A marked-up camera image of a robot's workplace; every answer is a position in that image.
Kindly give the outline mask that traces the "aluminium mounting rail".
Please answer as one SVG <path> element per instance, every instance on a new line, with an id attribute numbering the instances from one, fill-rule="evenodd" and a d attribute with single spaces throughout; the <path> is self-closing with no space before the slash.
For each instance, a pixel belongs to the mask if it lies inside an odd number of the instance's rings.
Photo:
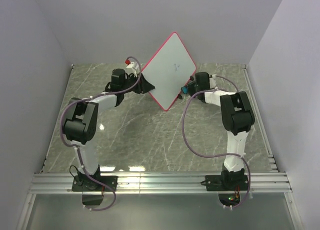
<path id="1" fill-rule="evenodd" d="M 102 175 L 117 176 L 117 194 L 188 194 L 206 193 L 201 185 L 206 175 L 215 172 L 103 172 Z M 71 194 L 73 177 L 69 173 L 35 174 L 30 194 Z M 264 172 L 251 174 L 252 193 L 291 192 L 285 173 Z"/>

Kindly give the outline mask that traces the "blue whiteboard eraser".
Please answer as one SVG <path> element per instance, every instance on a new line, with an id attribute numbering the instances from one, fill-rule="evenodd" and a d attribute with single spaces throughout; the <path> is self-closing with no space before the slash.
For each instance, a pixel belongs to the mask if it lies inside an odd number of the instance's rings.
<path id="1" fill-rule="evenodd" d="M 184 93 L 184 94 L 188 94 L 189 93 L 188 87 L 187 86 L 181 87 L 181 92 Z"/>

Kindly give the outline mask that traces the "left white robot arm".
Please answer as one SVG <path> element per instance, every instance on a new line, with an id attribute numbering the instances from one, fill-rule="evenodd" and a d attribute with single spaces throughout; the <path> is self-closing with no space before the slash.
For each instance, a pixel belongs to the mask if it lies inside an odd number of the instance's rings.
<path id="1" fill-rule="evenodd" d="M 100 166 L 91 142 L 96 134 L 98 114 L 119 106 L 126 93 L 145 94 L 153 89 L 155 86 L 143 74 L 114 69 L 111 81 L 102 93 L 83 99 L 71 98 L 61 116 L 60 136 L 66 146 L 75 149 L 78 181 L 83 182 L 88 190 L 95 191 L 102 184 Z"/>

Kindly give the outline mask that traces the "red framed whiteboard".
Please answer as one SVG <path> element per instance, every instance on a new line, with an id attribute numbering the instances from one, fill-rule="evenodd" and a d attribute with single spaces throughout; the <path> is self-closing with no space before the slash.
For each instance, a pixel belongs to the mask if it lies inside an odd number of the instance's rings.
<path id="1" fill-rule="evenodd" d="M 196 63 L 179 34 L 172 32 L 141 72 L 154 86 L 150 95 L 164 111 L 168 111 L 196 69 Z"/>

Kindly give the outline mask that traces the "right side aluminium rail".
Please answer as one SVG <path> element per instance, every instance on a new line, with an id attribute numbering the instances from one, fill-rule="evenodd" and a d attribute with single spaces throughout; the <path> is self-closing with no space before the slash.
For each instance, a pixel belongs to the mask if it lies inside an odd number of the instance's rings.
<path id="1" fill-rule="evenodd" d="M 252 85 L 251 85 L 251 82 L 250 82 L 250 78 L 249 78 L 248 71 L 247 71 L 247 65 L 243 64 L 241 67 L 242 67 L 242 70 L 243 70 L 243 73 L 244 73 L 244 77 L 245 77 L 245 80 L 246 80 L 246 83 L 247 83 L 247 86 L 248 86 L 249 93 L 251 95 L 251 99 L 252 99 L 252 102 L 253 102 L 253 108 L 254 108 L 255 113 L 256 113 L 257 122 L 258 122 L 258 125 L 259 125 L 259 128 L 260 128 L 261 134 L 262 134 L 262 139 L 263 139 L 263 142 L 264 142 L 264 145 L 265 145 L 265 148 L 266 148 L 266 152 L 267 152 L 267 156 L 268 156 L 268 160 L 269 160 L 269 165 L 271 167 L 271 171 L 272 172 L 279 172 L 279 169 L 277 167 L 275 157 L 274 157 L 274 155 L 272 153 L 271 146 L 270 146 L 270 143 L 269 143 L 269 140 L 268 140 L 268 137 L 267 137 L 267 133 L 266 133 L 263 121 L 262 121 L 262 117 L 261 117 L 261 114 L 260 114 L 260 111 L 259 111 L 259 107 L 258 107 L 256 98 L 255 98 L 255 94 L 254 94 L 254 91 L 253 91 L 253 88 L 252 88 Z"/>

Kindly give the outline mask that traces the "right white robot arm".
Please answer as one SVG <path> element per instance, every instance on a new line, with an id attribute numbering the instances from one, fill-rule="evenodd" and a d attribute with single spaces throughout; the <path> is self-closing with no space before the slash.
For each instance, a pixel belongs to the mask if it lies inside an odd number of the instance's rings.
<path id="1" fill-rule="evenodd" d="M 235 87 L 234 92 L 219 89 L 216 78 L 221 78 Z M 227 132 L 227 150 L 222 165 L 220 182 L 223 188 L 233 189 L 238 182 L 245 181 L 244 155 L 247 136 L 255 123 L 255 116 L 245 91 L 240 91 L 226 77 L 199 72 L 190 77 L 184 90 L 190 95 L 187 104 L 197 98 L 203 103 L 220 107 L 221 119 Z"/>

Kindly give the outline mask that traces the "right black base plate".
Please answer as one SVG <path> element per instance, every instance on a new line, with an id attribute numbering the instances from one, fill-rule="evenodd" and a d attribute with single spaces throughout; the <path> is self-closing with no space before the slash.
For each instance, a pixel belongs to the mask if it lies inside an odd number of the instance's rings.
<path id="1" fill-rule="evenodd" d="M 201 185 L 207 191 L 235 191 L 247 190 L 249 180 L 246 175 L 240 177 L 229 177 L 226 175 L 206 175 Z"/>

